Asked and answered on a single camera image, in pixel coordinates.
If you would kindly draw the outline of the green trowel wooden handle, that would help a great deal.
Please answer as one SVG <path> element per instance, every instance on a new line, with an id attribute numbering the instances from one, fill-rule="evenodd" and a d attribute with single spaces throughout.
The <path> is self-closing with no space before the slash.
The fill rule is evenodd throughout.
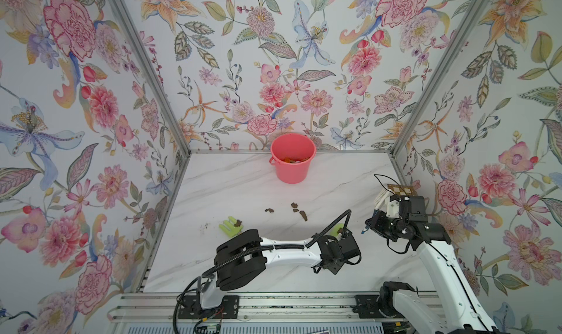
<path id="1" fill-rule="evenodd" d="M 329 232 L 329 234 L 332 237 L 336 237 L 336 239 L 341 239 L 342 238 L 342 234 L 343 234 L 343 227 L 344 224 L 336 224 L 331 231 Z"/>

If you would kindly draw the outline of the white blue brush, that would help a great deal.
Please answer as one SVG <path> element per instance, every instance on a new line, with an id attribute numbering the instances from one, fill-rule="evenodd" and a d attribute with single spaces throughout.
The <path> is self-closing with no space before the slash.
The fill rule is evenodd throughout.
<path id="1" fill-rule="evenodd" d="M 389 198 L 391 196 L 391 192 L 387 191 L 387 190 L 383 190 L 381 191 L 378 196 L 374 199 L 374 210 L 373 210 L 373 215 L 368 218 L 365 223 L 364 223 L 364 229 L 362 230 L 362 234 L 366 233 L 367 231 L 369 231 L 371 229 L 371 225 L 372 223 L 372 219 L 374 217 L 374 215 L 376 215 L 376 213 L 380 210 L 380 208 L 383 206 L 383 204 L 385 203 L 386 199 Z"/>

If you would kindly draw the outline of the green hand rake wooden handle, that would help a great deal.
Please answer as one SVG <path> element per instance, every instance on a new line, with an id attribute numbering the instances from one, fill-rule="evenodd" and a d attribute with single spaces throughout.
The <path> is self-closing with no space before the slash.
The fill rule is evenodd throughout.
<path id="1" fill-rule="evenodd" d="M 233 238 L 241 233 L 241 231 L 243 230 L 243 225 L 239 219 L 229 216 L 226 220 L 220 223 L 219 229 L 228 238 Z"/>

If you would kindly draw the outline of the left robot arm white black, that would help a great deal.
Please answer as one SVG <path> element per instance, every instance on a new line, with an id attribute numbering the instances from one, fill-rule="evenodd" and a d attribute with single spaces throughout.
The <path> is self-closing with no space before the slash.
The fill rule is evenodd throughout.
<path id="1" fill-rule="evenodd" d="M 224 311 L 227 292 L 247 286 L 274 266 L 300 266 L 315 274 L 328 270 L 336 275 L 345 265 L 358 265 L 359 246 L 348 230 L 351 210 L 344 211 L 319 233 L 305 240 L 272 240 L 257 230 L 247 230 L 218 246 L 214 265 L 192 280 L 177 296 L 172 328 L 179 332 L 180 309 L 195 306 L 198 318 L 193 332 L 209 318 Z"/>

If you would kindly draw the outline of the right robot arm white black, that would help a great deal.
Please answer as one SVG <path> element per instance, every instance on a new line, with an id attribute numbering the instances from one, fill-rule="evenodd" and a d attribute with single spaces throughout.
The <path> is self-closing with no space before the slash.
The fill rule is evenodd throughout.
<path id="1" fill-rule="evenodd" d="M 444 311 L 443 317 L 437 315 L 411 285 L 386 281 L 376 303 L 381 316 L 400 316 L 418 333 L 500 333 L 465 278 L 449 234 L 441 224 L 429 221 L 423 197 L 380 193 L 365 229 L 387 243 L 407 240 L 407 247 L 427 270 Z"/>

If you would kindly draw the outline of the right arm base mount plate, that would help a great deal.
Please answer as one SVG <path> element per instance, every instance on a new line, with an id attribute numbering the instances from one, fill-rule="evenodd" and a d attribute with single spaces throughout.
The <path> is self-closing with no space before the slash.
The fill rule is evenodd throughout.
<path id="1" fill-rule="evenodd" d="M 352 311 L 360 319 L 404 319 L 405 317 L 392 306 L 388 300 L 380 300 L 380 295 L 356 295 Z"/>

